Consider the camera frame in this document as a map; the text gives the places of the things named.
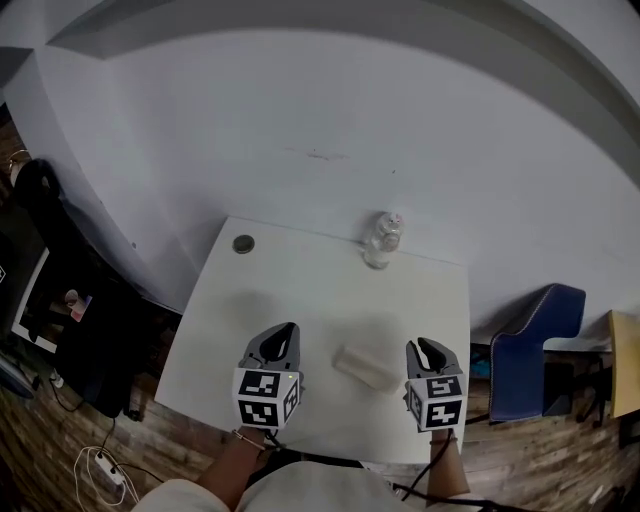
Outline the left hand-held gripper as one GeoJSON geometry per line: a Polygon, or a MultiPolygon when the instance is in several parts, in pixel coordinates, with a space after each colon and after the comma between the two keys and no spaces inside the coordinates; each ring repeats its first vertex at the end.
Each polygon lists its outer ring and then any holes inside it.
{"type": "Polygon", "coordinates": [[[232,397],[240,423],[281,430],[301,401],[300,328],[293,322],[268,328],[247,345],[234,370],[232,397]]]}

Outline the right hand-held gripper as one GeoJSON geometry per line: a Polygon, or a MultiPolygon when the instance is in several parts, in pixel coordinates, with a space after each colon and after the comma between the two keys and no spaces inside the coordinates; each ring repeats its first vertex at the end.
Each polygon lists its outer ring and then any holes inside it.
{"type": "Polygon", "coordinates": [[[467,380],[456,354],[443,344],[419,337],[406,344],[407,381],[403,401],[419,432],[455,429],[462,419],[467,380]],[[422,364],[420,351],[428,370],[422,364]]]}

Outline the person's right forearm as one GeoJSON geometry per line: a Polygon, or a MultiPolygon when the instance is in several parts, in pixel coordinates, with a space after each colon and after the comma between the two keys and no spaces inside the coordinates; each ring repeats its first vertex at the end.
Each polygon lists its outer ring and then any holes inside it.
{"type": "Polygon", "coordinates": [[[470,492],[457,439],[452,430],[431,432],[431,461],[428,492],[440,498],[449,498],[470,492]]]}

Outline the person's left forearm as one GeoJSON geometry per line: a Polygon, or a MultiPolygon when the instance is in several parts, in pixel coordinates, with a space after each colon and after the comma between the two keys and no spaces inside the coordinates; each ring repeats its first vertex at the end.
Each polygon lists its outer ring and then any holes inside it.
{"type": "Polygon", "coordinates": [[[222,454],[196,480],[196,483],[234,511],[244,494],[259,456],[265,451],[265,432],[241,427],[233,431],[222,454]]]}

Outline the white table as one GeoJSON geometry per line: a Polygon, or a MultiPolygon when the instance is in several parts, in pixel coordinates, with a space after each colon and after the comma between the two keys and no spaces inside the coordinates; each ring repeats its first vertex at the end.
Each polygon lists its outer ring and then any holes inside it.
{"type": "Polygon", "coordinates": [[[278,440],[329,457],[424,463],[430,436],[417,430],[402,394],[374,391],[336,371],[332,360],[354,344],[404,377],[406,344],[425,337],[467,366],[466,270],[402,252],[374,270],[352,242],[230,218],[179,324],[156,402],[225,431],[237,427],[234,369],[253,337],[286,322],[301,331],[304,391],[278,440]],[[243,234],[255,239],[255,248],[237,254],[232,242],[243,234]]]}

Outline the blue chair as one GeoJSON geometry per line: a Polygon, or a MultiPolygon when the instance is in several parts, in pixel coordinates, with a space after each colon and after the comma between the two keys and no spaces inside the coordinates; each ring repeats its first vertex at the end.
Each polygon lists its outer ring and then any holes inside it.
{"type": "Polygon", "coordinates": [[[573,339],[582,326],[586,292],[554,283],[541,290],[490,342],[489,419],[511,422],[543,414],[544,344],[573,339]]]}

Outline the clear plastic bottle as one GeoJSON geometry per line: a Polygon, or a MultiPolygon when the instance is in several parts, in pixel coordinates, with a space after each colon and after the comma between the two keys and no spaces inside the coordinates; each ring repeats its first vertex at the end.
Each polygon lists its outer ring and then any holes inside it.
{"type": "Polygon", "coordinates": [[[397,213],[382,214],[370,230],[364,245],[363,260],[375,270],[384,270],[392,254],[399,248],[404,220],[397,213]]]}

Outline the person's white garment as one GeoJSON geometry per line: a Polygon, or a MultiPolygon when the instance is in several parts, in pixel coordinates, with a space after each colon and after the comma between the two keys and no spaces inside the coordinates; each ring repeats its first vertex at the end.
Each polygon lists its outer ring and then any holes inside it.
{"type": "Polygon", "coordinates": [[[389,483],[366,469],[297,462],[243,494],[236,510],[204,487],[170,480],[149,492],[131,512],[479,512],[478,506],[436,503],[423,511],[401,501],[389,483]]]}

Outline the black office chair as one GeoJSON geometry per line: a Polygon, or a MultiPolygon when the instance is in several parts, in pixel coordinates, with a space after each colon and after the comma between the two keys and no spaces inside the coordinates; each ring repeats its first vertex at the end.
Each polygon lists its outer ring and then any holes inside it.
{"type": "Polygon", "coordinates": [[[115,418],[129,408],[142,357],[142,301],[93,248],[63,206],[52,166],[35,159],[19,171],[14,192],[49,257],[35,285],[30,334],[57,332],[55,369],[85,403],[115,418]],[[71,318],[64,296],[93,297],[82,320],[71,318]]]}

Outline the yellow-topped small table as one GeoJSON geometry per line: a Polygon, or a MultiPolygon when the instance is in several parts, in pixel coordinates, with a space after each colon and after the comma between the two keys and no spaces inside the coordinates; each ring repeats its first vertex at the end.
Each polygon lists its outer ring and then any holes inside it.
{"type": "Polygon", "coordinates": [[[611,414],[619,418],[640,410],[640,320],[608,313],[613,364],[611,414]]]}

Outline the pink cup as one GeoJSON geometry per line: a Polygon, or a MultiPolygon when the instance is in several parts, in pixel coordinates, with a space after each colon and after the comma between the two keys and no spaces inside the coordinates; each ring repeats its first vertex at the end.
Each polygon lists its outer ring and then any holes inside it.
{"type": "Polygon", "coordinates": [[[71,318],[80,322],[91,303],[93,297],[87,295],[86,297],[82,297],[77,290],[71,289],[64,296],[65,305],[70,309],[71,318]]]}

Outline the white power strip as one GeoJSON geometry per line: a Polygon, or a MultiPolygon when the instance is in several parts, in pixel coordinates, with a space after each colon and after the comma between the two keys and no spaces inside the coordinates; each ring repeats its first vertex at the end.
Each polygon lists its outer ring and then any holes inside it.
{"type": "Polygon", "coordinates": [[[125,477],[120,471],[117,462],[104,450],[98,450],[94,456],[94,461],[104,475],[116,486],[125,485],[125,477]]]}

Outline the dark desk with white edge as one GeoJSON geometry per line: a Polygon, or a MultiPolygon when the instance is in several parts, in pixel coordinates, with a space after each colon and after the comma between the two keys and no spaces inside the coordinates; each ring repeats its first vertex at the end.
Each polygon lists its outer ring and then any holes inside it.
{"type": "Polygon", "coordinates": [[[36,295],[34,294],[35,285],[37,284],[38,278],[48,257],[49,250],[45,248],[28,279],[26,288],[20,299],[19,306],[11,326],[11,333],[19,336],[31,345],[37,346],[50,354],[54,354],[57,349],[55,342],[39,335],[38,331],[35,331],[35,334],[31,335],[29,330],[29,326],[34,326],[35,322],[37,304],[36,295]]]}

